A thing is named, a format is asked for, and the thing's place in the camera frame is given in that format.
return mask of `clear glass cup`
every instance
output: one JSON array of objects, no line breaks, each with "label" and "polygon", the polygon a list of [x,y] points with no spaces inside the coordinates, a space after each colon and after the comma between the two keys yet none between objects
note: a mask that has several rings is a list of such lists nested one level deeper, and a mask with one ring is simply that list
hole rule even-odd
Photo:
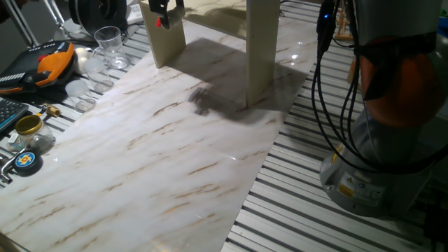
[{"label": "clear glass cup", "polygon": [[99,93],[109,91],[113,87],[113,82],[106,65],[100,59],[92,58],[84,64],[84,70],[89,77],[93,90]]},{"label": "clear glass cup", "polygon": [[15,124],[15,130],[24,146],[38,151],[41,155],[47,153],[55,145],[56,138],[51,129],[37,115],[28,115],[19,119]]},{"label": "clear glass cup", "polygon": [[107,67],[123,69],[128,61],[121,41],[121,31],[117,27],[103,27],[94,34],[99,47],[93,51],[93,57],[104,53],[104,62]]},{"label": "clear glass cup", "polygon": [[65,86],[65,91],[69,95],[76,112],[87,112],[93,109],[96,104],[89,87],[82,80],[71,81]]}]

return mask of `black keyboard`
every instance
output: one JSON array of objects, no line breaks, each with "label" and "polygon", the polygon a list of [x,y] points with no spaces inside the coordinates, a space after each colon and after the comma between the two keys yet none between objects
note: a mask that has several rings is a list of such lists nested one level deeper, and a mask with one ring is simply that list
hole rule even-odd
[{"label": "black keyboard", "polygon": [[0,132],[13,124],[27,111],[28,105],[0,97]]}]

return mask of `white egg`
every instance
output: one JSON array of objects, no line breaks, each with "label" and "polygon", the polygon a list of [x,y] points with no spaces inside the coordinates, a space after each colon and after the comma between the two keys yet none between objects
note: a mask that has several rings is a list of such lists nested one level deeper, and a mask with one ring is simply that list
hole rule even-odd
[{"label": "white egg", "polygon": [[85,74],[84,64],[88,61],[86,57],[78,58],[78,61],[74,62],[74,71],[77,74]]},{"label": "white egg", "polygon": [[92,56],[92,54],[84,48],[75,49],[75,53],[78,56],[78,59],[82,59],[82,58],[90,59]]}]

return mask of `blue sticker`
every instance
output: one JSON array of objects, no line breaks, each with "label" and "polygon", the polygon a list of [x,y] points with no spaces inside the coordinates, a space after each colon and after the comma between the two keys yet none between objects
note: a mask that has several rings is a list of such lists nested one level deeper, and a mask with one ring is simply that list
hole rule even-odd
[{"label": "blue sticker", "polygon": [[34,156],[33,153],[22,153],[15,160],[15,165],[17,165],[17,167],[27,167],[35,158],[36,156]]},{"label": "blue sticker", "polygon": [[65,46],[65,42],[63,42],[57,49],[61,50]]}]

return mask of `jar lid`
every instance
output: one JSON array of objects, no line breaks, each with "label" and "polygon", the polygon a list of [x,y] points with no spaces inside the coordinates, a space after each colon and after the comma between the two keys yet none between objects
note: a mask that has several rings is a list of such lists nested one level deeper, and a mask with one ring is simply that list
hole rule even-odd
[{"label": "jar lid", "polygon": [[27,115],[15,124],[15,130],[22,136],[29,136],[42,128],[43,122],[37,115]]},{"label": "jar lid", "polygon": [[89,91],[89,87],[82,80],[74,80],[65,86],[65,91],[70,97],[79,97]]}]

